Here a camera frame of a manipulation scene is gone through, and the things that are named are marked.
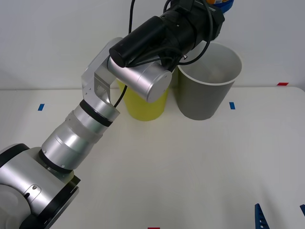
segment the robotic arm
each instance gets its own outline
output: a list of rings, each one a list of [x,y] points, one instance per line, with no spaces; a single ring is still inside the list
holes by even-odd
[[[0,229],[48,229],[75,198],[76,169],[119,115],[110,84],[118,78],[148,102],[169,86],[182,57],[202,40],[215,39],[224,21],[200,1],[172,0],[125,38],[111,40],[81,77],[83,100],[41,147],[24,144],[0,151]]]

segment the yellow bucket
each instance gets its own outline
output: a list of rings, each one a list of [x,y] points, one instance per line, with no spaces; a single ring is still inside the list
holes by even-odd
[[[125,85],[120,81],[117,82],[120,90],[123,91]],[[140,121],[151,121],[162,115],[167,94],[168,89],[156,102],[148,103],[128,87],[123,99],[131,117]]]

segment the silver robot arm segment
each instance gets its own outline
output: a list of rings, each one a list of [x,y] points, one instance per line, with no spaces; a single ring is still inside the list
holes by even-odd
[[[121,68],[109,57],[111,40],[82,75],[83,100],[40,147],[24,144],[0,151],[0,202],[12,191],[25,209],[18,217],[0,204],[0,219],[18,219],[20,229],[48,229],[78,194],[76,169],[120,114],[111,104],[110,84],[118,78],[144,100],[154,102],[169,86],[170,71],[159,62]]]

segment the gray bucket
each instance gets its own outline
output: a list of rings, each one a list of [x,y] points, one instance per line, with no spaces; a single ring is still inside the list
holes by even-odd
[[[200,43],[184,61],[194,59],[205,46]],[[240,57],[231,49],[212,42],[193,64],[179,65],[177,103],[184,116],[193,120],[211,118],[242,70]]]

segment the red tape marker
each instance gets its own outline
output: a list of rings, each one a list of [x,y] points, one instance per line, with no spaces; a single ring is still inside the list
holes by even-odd
[[[287,86],[289,83],[278,83],[277,86]]]

